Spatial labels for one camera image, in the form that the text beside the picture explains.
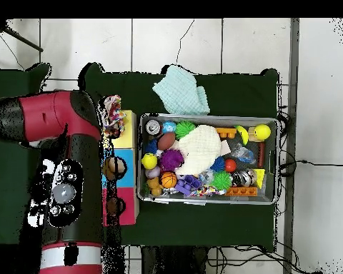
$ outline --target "storage bin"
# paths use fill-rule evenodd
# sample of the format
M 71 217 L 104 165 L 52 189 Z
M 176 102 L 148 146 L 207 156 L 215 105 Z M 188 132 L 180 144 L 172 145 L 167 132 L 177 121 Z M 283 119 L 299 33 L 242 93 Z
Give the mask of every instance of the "storage bin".
M 142 188 L 147 181 L 145 176 L 145 170 L 141 164 L 142 156 L 144 155 L 144 147 L 149 142 L 149 134 L 146 132 L 145 125 L 148 121 L 155 120 L 162 124 L 165 121 L 173 121 L 178 123 L 180 121 L 191 121 L 196 126 L 209 125 L 220 128 L 233 128 L 234 125 L 240 125 L 248 129 L 251 126 L 257 126 L 259 124 L 266 124 L 271 129 L 271 135 L 265 141 L 264 152 L 264 167 L 265 176 L 262 189 L 257 190 L 257 196 L 185 196 L 182 193 L 169 194 L 167 196 L 154 197 L 150 193 L 143 192 Z M 161 203 L 193 203 L 205 205 L 205 203 L 231 203 L 231 204 L 252 204 L 252 205 L 269 205 L 277 200 L 278 195 L 278 173 L 279 173 L 279 139 L 280 139 L 280 124 L 277 119 L 274 118 L 247 118 L 237 116 L 178 116 L 171 114 L 157 114 L 157 113 L 145 113 L 141 116 L 139 122 L 139 137 L 138 137 L 138 163 L 137 163 L 137 195 L 143 201 L 156 201 Z M 239 133 L 235 135 L 233 139 L 227 139 L 230 149 L 242 142 L 242 138 Z M 249 141 L 245 146 L 249 150 L 253 151 L 255 158 L 258 156 L 258 143 Z M 231 154 L 223 156 L 225 159 L 233 158 Z M 242 163 L 235 159 L 237 163 L 237 171 L 247 168 L 257 168 L 257 163 L 249 165 Z

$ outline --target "towel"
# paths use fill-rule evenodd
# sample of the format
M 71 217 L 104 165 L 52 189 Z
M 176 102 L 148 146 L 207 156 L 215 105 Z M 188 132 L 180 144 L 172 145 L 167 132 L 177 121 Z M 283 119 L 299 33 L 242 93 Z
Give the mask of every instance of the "towel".
M 181 115 L 207 115 L 209 105 L 202 86 L 197 87 L 194 76 L 188 71 L 171 65 L 166 76 L 152 88 L 169 113 Z
M 200 174 L 210 168 L 221 153 L 220 136 L 215 127 L 200 125 L 179 140 L 184 164 L 176 174 Z

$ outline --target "orange basketball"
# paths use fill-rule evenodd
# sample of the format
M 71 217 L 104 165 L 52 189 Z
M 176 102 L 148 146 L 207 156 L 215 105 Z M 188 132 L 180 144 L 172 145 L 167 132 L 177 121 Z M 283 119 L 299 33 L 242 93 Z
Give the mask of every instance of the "orange basketball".
M 173 188 L 177 184 L 177 176 L 172 172 L 164 172 L 161 177 L 161 184 L 164 188 Z

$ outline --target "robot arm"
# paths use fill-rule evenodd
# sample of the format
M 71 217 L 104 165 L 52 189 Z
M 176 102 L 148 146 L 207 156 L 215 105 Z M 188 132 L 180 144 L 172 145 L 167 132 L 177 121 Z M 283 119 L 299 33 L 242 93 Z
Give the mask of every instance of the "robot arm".
M 61 135 L 64 148 L 40 163 L 46 177 L 36 185 L 46 194 L 32 196 L 29 211 L 43 218 L 39 274 L 101 274 L 101 131 L 94 104 L 83 91 L 0 99 L 0 139 Z

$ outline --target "yellow box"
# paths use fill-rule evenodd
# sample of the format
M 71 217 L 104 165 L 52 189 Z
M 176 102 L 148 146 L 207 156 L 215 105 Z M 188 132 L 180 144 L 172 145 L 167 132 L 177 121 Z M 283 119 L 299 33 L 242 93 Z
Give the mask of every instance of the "yellow box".
M 137 132 L 136 132 L 136 114 L 132 111 L 123 111 L 126 114 L 124 118 L 124 132 L 119 138 L 111 140 L 114 148 L 136 148 Z M 109 139 L 103 135 L 103 147 L 109 148 Z

